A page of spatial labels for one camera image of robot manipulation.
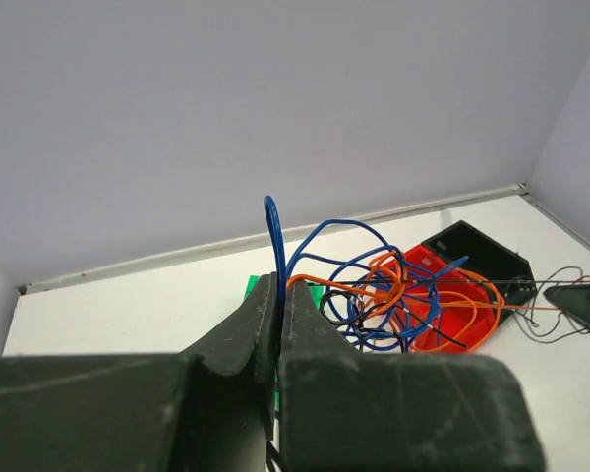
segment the white tabletop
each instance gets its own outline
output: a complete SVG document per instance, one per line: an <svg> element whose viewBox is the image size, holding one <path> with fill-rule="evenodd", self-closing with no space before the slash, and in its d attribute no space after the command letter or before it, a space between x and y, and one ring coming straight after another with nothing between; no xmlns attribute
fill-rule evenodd
<svg viewBox="0 0 590 472"><path fill-rule="evenodd" d="M581 266L590 275L590 252L519 197L375 227L391 244L410 249L459 219L527 258L537 279L561 266ZM310 250L348 259L376 242L353 229L320 236ZM286 245L287 256L298 243ZM330 269L302 261L296 273L326 276ZM267 247L26 295L18 303L4 355L176 352L240 305L250 274L272 270ZM539 312L536 319L550 326L556 316ZM557 334L567 332L567 326L563 323ZM590 336L541 345L508 320L478 352L502 360L520 380L550 470L590 471Z"/></svg>

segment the red container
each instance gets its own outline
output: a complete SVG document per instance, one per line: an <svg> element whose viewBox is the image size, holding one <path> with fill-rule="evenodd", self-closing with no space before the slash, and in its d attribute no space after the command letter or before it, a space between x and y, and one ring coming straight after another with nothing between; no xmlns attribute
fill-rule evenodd
<svg viewBox="0 0 590 472"><path fill-rule="evenodd" d="M408 263L422 267L432 273L435 273L446 266L445 261L441 260L430 250L421 245L404 253L404 259ZM440 292L441 303L466 300L461 296L454 295L450 292L460 293L473 301L491 303L486 290L477 283L469 282L468 278L459 270L454 270L440 277L437 283L437 288ZM406 293L426 295L426 288L414 289ZM424 319L428 315L430 309L429 305L410 300L406 297L404 298L404 302L406 308L420 318ZM477 316L474 321L472 321L472 314L473 311L470 307L444 308L442 309L441 323L439 320L435 320L433 326L448 336L462 342L467 346L468 350L471 350L488 335L496 322L494 310L490 308L478 308ZM420 322L414 318L409 318L409 325L411 327L419 324ZM464 352L464 349L461 346L447 341L442 336L438 336L438 334L431 329L427 329L420 334L413 342L412 347L416 351L428 351L445 344L445 347L437 350L439 352Z"/></svg>

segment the black container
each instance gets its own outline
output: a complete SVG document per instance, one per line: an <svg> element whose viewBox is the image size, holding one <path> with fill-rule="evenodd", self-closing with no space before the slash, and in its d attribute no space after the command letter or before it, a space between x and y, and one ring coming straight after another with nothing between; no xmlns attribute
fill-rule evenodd
<svg viewBox="0 0 590 472"><path fill-rule="evenodd" d="M525 305L537 293L529 262L465 221L457 221L422 243L450 263L468 256L463 268L494 280L508 305ZM503 310L501 323L511 310Z"/></svg>

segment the bundle of wires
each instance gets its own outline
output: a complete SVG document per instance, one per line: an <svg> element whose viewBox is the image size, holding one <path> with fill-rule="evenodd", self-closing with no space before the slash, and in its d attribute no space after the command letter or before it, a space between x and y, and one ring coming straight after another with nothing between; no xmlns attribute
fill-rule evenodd
<svg viewBox="0 0 590 472"><path fill-rule="evenodd" d="M437 333L437 346L428 352L441 351L455 344L465 350L474 350L483 344L499 325L502 310L512 309L517 312L531 307L507 305L496 286L478 273L461 268L467 257L445 266L437 272L408 263L403 253L389 244L386 239L371 226L353 219L329 219L315 228L299 245L289 261L284 255L284 242L281 234L279 216L275 202L271 197L265 198L265 215L269 234L275 252L278 307L283 311L286 288L298 281L306 280L311 284L325 287L321 301L321 312L354 346L360 350L402 352L420 351L414 345L420 334L430 329ZM309 244L325 228L331 225L348 225L370 232L379 241L377 247L347 261L340 261L306 252ZM304 259L311 259L336 266L328 279L308 274L295 274L295 266ZM350 282L338 281L347 269L358 269L362 275ZM455 291L438 290L438 282L453 270L462 273L469 282L480 284L489 291L493 303L470 299ZM458 301L443 302L446 295ZM344 310L336 305L337 297L345 304ZM423 306L426 316L420 317L410 306ZM467 325L454 337L440 330L446 308L467 308L472 315ZM494 322L487 334L472 346L466 346L459 338L477 320L478 310L488 308L494 311ZM554 310L553 307L535 307L534 310Z"/></svg>

